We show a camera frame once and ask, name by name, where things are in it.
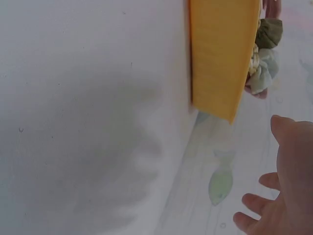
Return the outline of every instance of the yellow cover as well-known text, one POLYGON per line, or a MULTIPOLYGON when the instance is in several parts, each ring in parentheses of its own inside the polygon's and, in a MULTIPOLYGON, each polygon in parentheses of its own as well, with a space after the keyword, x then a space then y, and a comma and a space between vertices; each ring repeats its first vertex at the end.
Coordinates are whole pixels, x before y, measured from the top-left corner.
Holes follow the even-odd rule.
POLYGON ((257 32, 259 0, 190 0, 193 104, 233 122, 257 32))

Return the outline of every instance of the fish sticker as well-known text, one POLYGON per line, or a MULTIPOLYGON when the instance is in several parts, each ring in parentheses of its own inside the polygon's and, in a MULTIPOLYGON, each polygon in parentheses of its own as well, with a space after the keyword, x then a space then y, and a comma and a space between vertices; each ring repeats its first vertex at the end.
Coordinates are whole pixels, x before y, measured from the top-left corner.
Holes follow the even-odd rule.
POLYGON ((313 66, 307 63, 304 63, 301 59, 299 60, 300 65, 304 68, 309 74, 307 77, 306 90, 311 104, 313 104, 313 66))
POLYGON ((235 158, 235 151, 214 151, 219 160, 219 167, 214 171, 209 183, 209 197, 213 206, 221 203, 230 193, 233 186, 231 164, 235 158))

